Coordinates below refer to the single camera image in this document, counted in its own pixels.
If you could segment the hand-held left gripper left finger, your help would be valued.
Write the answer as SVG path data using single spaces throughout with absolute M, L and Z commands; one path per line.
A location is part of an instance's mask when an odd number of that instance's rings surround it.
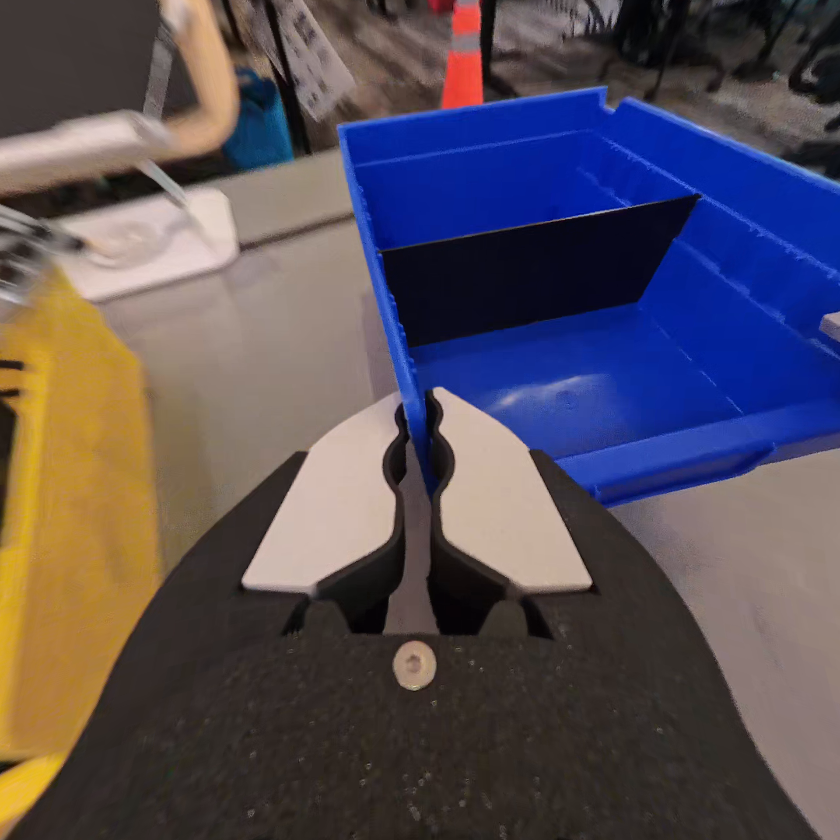
M 334 602 L 350 630 L 380 634 L 406 555 L 406 420 L 390 394 L 303 454 L 241 585 Z

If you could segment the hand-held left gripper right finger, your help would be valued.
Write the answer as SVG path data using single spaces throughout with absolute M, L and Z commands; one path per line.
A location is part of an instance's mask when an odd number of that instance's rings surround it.
M 431 499 L 427 590 L 438 631 L 480 633 L 506 602 L 524 633 L 546 634 L 532 599 L 590 592 L 593 579 L 534 453 L 465 399 L 426 393 Z

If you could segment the blue plastic bin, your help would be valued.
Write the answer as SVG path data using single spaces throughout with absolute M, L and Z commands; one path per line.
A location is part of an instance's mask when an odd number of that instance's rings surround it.
M 838 184 L 593 87 L 339 126 L 406 420 L 465 399 L 606 506 L 838 448 Z M 382 252 L 698 193 L 638 303 L 410 348 Z

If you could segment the yellow plastic bin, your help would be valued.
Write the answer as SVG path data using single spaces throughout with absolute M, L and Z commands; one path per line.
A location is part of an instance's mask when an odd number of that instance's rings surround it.
M 2 835 L 54 780 L 161 584 L 140 362 L 57 268 L 2 325 Z

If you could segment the grey desk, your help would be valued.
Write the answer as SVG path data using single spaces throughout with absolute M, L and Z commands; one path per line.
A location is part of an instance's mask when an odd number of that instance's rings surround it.
M 396 390 L 336 152 L 217 182 L 243 254 L 101 307 L 148 372 L 171 572 L 11 838 L 838 838 L 838 451 L 597 513 L 593 594 L 434 635 L 406 452 L 387 636 L 242 572 L 301 457 Z

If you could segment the black bin divider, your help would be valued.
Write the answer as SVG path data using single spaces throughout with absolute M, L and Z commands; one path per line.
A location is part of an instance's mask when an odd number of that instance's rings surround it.
M 698 193 L 381 252 L 410 348 L 638 303 Z

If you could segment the white panel base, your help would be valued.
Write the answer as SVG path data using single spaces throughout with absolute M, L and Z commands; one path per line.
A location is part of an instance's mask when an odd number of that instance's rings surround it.
M 205 275 L 239 254 L 228 197 L 215 187 L 186 191 L 187 210 L 162 194 L 105 206 L 59 224 L 83 250 L 56 257 L 74 288 L 100 303 Z

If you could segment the blue bag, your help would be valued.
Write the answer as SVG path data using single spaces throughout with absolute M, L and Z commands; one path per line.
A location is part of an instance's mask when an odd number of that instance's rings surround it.
M 224 157 L 240 171 L 295 160 L 291 135 L 276 83 L 249 67 L 236 68 L 239 111 L 234 131 L 223 145 Z

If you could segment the white paper sign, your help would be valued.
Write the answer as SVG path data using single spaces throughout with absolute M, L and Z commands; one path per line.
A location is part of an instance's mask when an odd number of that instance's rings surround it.
M 305 2 L 255 2 L 251 31 L 312 121 L 329 118 L 355 88 L 350 70 Z

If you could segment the orange traffic cone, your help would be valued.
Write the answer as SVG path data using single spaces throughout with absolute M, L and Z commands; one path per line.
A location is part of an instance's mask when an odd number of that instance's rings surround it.
M 440 107 L 462 109 L 484 102 L 480 1 L 455 2 Z

